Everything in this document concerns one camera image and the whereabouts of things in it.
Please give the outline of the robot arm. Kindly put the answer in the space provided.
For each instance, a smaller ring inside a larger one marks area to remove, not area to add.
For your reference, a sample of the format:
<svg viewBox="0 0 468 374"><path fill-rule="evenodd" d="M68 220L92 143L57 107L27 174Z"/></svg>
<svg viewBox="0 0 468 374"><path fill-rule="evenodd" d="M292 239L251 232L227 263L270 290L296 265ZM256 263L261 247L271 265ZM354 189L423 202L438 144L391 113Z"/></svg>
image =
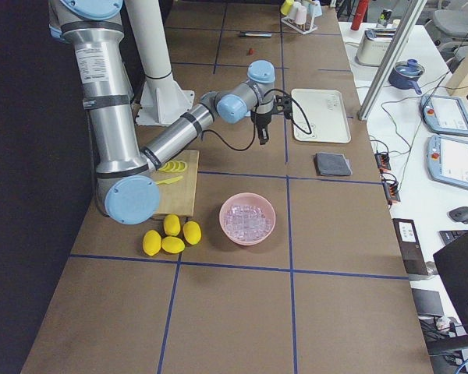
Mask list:
<svg viewBox="0 0 468 374"><path fill-rule="evenodd" d="M131 86L119 45L124 36L120 12L126 10L151 91L151 112L164 131L138 146ZM51 1L51 34L75 51L83 108L94 128L100 161L96 198L121 224L152 217L160 192L151 174L180 153L217 118L234 124L250 116L262 143L275 113L275 69L252 62L247 78L231 90L206 93L198 103L174 80L160 5L156 1Z"/></svg>

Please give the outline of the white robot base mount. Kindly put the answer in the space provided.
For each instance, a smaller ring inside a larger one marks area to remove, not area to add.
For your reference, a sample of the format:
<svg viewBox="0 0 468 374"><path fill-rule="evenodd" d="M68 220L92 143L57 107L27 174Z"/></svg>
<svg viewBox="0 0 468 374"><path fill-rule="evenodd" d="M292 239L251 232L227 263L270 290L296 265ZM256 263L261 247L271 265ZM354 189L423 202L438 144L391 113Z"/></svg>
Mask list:
<svg viewBox="0 0 468 374"><path fill-rule="evenodd" d="M125 2L145 84L136 118L139 125L171 125L193 106L194 92L175 81L157 0Z"/></svg>

